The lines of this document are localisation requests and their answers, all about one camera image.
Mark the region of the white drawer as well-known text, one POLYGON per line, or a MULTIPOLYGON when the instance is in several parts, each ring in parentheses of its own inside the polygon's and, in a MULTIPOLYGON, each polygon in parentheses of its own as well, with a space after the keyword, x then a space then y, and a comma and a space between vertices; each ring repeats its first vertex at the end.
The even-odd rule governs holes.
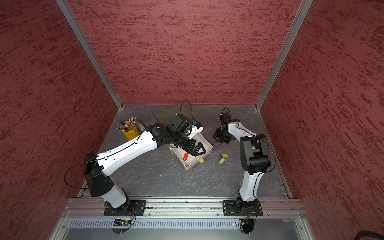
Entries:
POLYGON ((212 152, 213 145, 201 133, 197 133, 185 148, 169 145, 169 149, 188 171, 212 152))

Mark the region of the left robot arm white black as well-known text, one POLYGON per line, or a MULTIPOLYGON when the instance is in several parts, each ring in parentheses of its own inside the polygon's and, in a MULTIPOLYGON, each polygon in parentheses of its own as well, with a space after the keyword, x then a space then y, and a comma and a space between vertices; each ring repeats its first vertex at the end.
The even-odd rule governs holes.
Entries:
POLYGON ((101 197, 114 209, 126 210, 131 203, 127 194, 110 178, 131 160, 163 145, 173 145, 194 157, 206 150, 193 137, 203 131, 199 121, 176 114, 167 125, 155 123, 144 128, 138 137, 107 152, 90 152, 85 157, 85 178, 92 197, 101 197))

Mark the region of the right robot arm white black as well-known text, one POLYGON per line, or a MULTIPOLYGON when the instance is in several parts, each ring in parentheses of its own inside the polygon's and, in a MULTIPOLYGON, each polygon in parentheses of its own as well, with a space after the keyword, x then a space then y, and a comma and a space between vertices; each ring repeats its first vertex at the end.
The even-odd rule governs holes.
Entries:
POLYGON ((272 164, 270 147, 265 135, 251 132, 240 120, 233 119, 230 112, 221 113, 220 121, 221 126, 216 130, 214 140, 219 144, 229 144, 234 140, 240 143, 240 161, 245 173, 235 210, 244 216, 260 207, 257 191, 262 177, 272 164))

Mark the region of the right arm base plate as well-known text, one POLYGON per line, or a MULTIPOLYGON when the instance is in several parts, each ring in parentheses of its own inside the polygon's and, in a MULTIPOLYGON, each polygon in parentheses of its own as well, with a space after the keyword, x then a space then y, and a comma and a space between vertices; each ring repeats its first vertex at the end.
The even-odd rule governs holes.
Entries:
POLYGON ((259 200, 253 200, 251 202, 245 202, 241 199, 235 201, 222 201, 223 212, 226 217, 237 217, 237 216, 251 216, 251 217, 262 217, 263 210, 259 200))

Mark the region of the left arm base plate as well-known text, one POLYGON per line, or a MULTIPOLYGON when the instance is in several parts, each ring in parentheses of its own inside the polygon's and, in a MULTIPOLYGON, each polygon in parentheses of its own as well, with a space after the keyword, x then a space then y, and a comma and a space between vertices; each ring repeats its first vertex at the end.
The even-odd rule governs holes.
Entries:
POLYGON ((124 204, 117 209, 113 208, 109 202, 105 202, 104 216, 143 216, 146 208, 145 200, 130 200, 130 204, 124 204))

